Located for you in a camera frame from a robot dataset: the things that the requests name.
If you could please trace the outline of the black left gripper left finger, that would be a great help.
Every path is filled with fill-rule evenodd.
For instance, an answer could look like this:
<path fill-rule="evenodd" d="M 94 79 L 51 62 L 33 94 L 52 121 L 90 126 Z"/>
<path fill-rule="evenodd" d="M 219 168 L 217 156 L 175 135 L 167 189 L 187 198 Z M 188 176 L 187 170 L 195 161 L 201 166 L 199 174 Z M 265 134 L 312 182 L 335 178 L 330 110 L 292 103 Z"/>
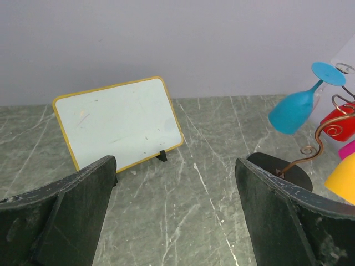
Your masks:
<path fill-rule="evenodd" d="M 1 200 L 1 265 L 92 265 L 115 185 L 115 157 L 105 156 Z"/>

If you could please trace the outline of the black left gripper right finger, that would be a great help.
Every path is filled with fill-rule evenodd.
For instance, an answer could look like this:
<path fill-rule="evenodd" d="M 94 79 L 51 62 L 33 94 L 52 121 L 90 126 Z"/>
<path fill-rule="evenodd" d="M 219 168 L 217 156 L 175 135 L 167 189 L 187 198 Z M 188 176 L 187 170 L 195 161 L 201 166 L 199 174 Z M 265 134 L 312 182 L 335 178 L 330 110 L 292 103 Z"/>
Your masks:
<path fill-rule="evenodd" d="M 354 265 L 354 206 L 238 158 L 235 178 L 258 265 Z"/>

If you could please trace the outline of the orange plastic wine glass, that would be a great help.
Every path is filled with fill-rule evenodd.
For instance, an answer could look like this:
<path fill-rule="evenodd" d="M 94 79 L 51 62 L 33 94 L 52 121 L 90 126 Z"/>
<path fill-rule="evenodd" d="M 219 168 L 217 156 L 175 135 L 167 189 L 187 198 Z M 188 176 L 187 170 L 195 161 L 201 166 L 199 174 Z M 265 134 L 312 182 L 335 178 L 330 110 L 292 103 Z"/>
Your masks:
<path fill-rule="evenodd" d="M 333 170 L 329 178 L 325 181 L 324 186 L 340 196 L 347 202 L 354 205 L 355 203 L 355 158 L 354 154 L 347 156 Z"/>

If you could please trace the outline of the magenta plastic wine glass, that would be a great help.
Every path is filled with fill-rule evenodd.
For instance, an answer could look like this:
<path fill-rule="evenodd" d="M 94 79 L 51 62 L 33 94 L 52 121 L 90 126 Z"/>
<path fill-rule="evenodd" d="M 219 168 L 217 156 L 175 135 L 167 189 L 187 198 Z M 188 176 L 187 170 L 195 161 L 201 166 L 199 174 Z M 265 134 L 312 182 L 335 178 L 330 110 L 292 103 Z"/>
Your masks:
<path fill-rule="evenodd" d="M 341 160 L 344 160 L 346 157 L 349 155 L 353 154 L 355 152 L 355 140 L 352 140 L 345 146 L 339 149 L 338 154 Z"/>

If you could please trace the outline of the blue plastic wine glass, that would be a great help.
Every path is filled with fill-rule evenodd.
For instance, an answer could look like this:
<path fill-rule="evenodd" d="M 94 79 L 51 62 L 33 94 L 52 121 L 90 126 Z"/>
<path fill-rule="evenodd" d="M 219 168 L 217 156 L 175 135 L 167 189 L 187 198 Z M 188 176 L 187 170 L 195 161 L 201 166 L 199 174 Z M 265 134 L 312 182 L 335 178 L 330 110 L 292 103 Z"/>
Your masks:
<path fill-rule="evenodd" d="M 283 134 L 295 134 L 308 120 L 313 111 L 314 94 L 322 83 L 334 86 L 342 86 L 346 83 L 345 76 L 327 63 L 315 62 L 311 70 L 318 77 L 318 82 L 308 90 L 288 95 L 268 115 L 270 124 Z"/>

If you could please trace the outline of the red plastic wine glass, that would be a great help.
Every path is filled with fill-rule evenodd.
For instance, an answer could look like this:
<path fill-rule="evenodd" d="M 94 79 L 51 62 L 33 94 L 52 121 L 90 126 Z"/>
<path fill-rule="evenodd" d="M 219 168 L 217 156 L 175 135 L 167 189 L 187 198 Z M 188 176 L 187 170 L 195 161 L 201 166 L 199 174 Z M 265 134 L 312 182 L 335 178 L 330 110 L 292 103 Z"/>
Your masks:
<path fill-rule="evenodd" d="M 344 116 L 344 113 L 338 109 L 334 109 L 320 122 L 320 125 L 341 116 Z M 334 121 L 324 127 L 322 132 L 336 141 L 348 141 L 354 135 L 354 116 Z"/>

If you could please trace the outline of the clear wine glass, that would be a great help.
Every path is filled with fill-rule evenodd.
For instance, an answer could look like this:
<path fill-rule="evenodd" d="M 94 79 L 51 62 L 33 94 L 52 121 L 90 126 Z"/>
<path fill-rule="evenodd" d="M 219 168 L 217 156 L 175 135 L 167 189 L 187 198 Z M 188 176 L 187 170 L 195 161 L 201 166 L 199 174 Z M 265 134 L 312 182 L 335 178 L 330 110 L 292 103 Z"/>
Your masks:
<path fill-rule="evenodd" d="M 338 92 L 341 92 L 341 96 L 347 96 L 354 100 L 354 90 L 352 89 L 352 86 L 354 86 L 354 66 L 336 58 L 331 60 L 330 65 L 341 73 L 344 81 L 333 81 L 333 74 L 331 74 L 331 81 L 326 81 L 316 70 L 313 70 L 316 77 L 323 80 L 314 93 L 313 109 L 316 108 L 321 99 L 332 96 Z"/>

